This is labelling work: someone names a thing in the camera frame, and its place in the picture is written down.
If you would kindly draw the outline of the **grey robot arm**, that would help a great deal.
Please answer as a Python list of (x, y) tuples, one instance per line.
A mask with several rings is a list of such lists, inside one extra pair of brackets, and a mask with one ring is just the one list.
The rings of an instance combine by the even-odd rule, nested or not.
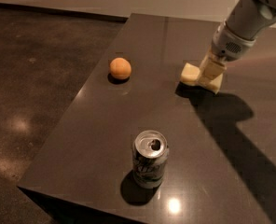
[(220, 77), (226, 63), (240, 59), (254, 45), (258, 35), (274, 23), (276, 0), (239, 0), (214, 32), (197, 81), (206, 83)]

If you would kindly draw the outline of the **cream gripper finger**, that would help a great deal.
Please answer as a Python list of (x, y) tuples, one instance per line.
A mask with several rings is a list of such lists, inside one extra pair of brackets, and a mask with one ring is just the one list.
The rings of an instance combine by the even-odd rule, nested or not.
[(207, 54), (200, 64), (199, 80), (214, 80), (222, 75), (226, 70), (223, 63), (217, 61), (214, 57)]

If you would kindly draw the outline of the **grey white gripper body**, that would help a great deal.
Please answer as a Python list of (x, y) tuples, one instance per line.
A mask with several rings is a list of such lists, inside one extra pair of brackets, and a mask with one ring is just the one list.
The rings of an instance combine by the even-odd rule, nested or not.
[(214, 32), (210, 52), (212, 57), (219, 62), (232, 62), (239, 60), (254, 43), (254, 40), (235, 35), (223, 21)]

